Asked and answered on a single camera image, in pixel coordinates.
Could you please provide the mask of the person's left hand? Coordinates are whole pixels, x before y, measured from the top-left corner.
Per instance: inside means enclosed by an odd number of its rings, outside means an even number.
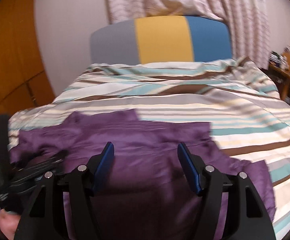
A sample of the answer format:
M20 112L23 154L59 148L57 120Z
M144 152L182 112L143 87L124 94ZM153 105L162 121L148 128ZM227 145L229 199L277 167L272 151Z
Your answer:
M0 230L9 240L14 240L14 235L20 221L20 215L11 214L4 209L0 211Z

